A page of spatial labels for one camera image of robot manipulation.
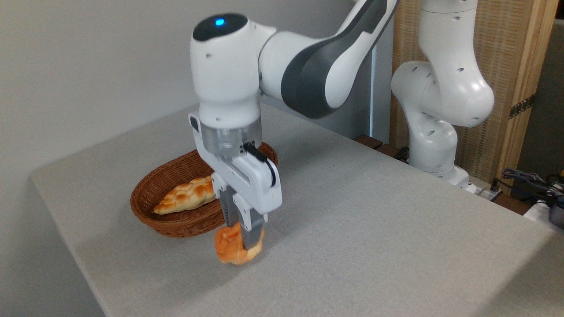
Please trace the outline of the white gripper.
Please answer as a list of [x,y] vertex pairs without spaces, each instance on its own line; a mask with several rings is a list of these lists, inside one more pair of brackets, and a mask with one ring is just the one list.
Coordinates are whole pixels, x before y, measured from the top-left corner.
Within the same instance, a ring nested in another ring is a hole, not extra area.
[[244,247],[250,250],[260,241],[264,217],[282,205],[278,170],[272,161],[262,162],[248,152],[231,157],[209,152],[205,126],[197,114],[189,114],[189,120],[200,157],[215,171],[211,180],[224,221],[228,227],[240,223]]

